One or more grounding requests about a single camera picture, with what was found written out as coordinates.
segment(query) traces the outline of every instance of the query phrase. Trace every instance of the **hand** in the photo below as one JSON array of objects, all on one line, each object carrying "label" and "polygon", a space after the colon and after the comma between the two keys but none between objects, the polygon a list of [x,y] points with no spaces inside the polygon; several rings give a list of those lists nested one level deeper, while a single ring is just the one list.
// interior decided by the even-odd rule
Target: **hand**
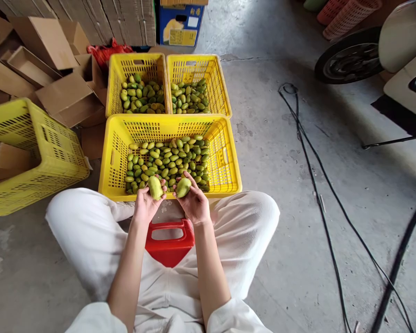
[{"label": "hand", "polygon": [[188,172],[185,171],[184,175],[191,181],[190,191],[186,196],[178,198],[175,192],[176,185],[174,185],[173,195],[177,198],[177,201],[179,201],[184,209],[186,216],[191,220],[195,227],[205,223],[212,223],[209,215],[209,203],[207,197],[203,194],[201,189],[199,189],[196,181]]},{"label": "hand", "polygon": [[[162,185],[165,184],[165,180],[160,181]],[[167,187],[162,187],[163,192],[166,192]],[[149,225],[154,215],[156,215],[157,209],[160,204],[166,198],[166,194],[162,195],[159,201],[153,199],[149,193],[149,187],[146,185],[145,188],[137,191],[137,199],[135,201],[134,215],[132,221],[140,225]]]}]

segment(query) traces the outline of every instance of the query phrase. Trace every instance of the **sleeve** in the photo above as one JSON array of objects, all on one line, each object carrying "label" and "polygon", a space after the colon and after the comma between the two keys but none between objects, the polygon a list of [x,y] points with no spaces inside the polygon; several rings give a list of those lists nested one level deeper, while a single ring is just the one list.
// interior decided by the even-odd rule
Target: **sleeve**
[{"label": "sleeve", "polygon": [[127,333],[127,329],[108,303],[98,302],[85,306],[66,333]]},{"label": "sleeve", "polygon": [[208,319],[207,333],[271,333],[242,300],[231,299]]}]

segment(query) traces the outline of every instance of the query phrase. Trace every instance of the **pink basket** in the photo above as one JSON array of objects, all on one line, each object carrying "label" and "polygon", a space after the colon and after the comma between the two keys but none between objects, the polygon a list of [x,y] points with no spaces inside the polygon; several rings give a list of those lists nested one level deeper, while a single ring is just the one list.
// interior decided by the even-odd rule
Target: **pink basket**
[{"label": "pink basket", "polygon": [[328,40],[340,37],[381,7],[380,0],[349,0],[322,34]]},{"label": "pink basket", "polygon": [[330,0],[317,16],[317,20],[322,25],[329,25],[341,9],[347,4],[348,0]]}]

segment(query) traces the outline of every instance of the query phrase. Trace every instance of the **person's left hand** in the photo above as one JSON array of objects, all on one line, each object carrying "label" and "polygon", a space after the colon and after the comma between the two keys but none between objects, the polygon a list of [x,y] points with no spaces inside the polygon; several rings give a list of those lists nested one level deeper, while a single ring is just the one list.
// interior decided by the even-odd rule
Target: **person's left hand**
[{"label": "person's left hand", "polygon": [[[162,185],[165,184],[165,179],[160,181]],[[167,187],[162,186],[163,192],[166,192]],[[166,198],[166,194],[162,195],[162,198],[158,201],[154,200],[151,194],[149,193],[149,187],[146,186],[143,189],[137,191],[137,199],[135,201],[134,215],[132,222],[139,225],[148,226],[154,215],[159,209],[160,204]]]}]

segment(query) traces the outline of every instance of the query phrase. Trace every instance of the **concrete floor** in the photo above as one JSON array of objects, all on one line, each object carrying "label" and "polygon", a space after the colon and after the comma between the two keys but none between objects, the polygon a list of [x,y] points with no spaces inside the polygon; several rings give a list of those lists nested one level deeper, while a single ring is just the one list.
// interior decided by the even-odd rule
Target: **concrete floor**
[{"label": "concrete floor", "polygon": [[[378,78],[346,86],[315,81],[315,61],[327,48],[314,15],[295,1],[211,0],[197,53],[222,58],[233,108],[244,190],[270,194],[281,219],[246,302],[273,332],[343,332],[336,278],[295,122],[277,93],[300,90],[301,119],[350,218],[389,271],[416,208],[416,142],[368,151],[361,142],[406,136],[370,106],[382,94]],[[383,282],[350,230],[318,163],[330,234],[351,325],[368,332]],[[99,162],[81,186],[97,189]],[[0,332],[62,332],[88,303],[53,238],[44,212],[50,198],[0,218]],[[158,216],[166,220],[162,209]],[[416,332],[416,230],[397,289]],[[395,301],[382,332],[405,332]]]}]

